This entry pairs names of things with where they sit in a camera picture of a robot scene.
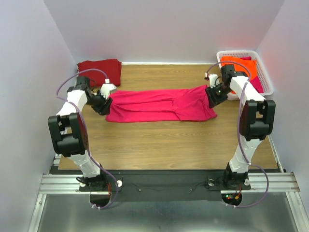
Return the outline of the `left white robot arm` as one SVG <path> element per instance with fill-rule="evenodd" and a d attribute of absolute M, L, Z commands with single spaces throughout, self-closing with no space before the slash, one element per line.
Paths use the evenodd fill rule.
<path fill-rule="evenodd" d="M 83 176 L 78 177 L 77 181 L 90 191 L 103 191 L 111 185 L 101 164 L 94 161 L 90 154 L 88 133 L 81 112 L 85 105 L 89 105 L 99 115 L 108 115 L 112 104 L 110 95 L 116 89 L 107 79 L 99 90 L 93 92 L 90 79 L 78 76 L 76 84 L 67 90 L 60 111 L 48 118 L 54 151 L 69 158 L 80 168 Z"/>

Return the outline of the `magenta t shirt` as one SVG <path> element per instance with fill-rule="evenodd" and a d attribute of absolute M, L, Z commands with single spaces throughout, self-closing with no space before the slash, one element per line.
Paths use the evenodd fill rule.
<path fill-rule="evenodd" d="M 217 117 L 209 108 L 205 86 L 112 94 L 109 122 L 207 121 Z"/>

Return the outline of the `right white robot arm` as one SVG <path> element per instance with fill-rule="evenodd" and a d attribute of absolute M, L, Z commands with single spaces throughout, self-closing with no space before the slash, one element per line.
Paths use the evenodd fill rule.
<path fill-rule="evenodd" d="M 228 99 L 230 92 L 239 98 L 237 122 L 238 146 L 227 164 L 223 175 L 226 188 L 249 185 L 248 172 L 252 157 L 263 140 L 272 133 L 276 104 L 267 100 L 250 83 L 249 71 L 235 70 L 236 62 L 230 61 L 220 69 L 221 76 L 205 73 L 210 86 L 205 89 L 209 108 Z"/>

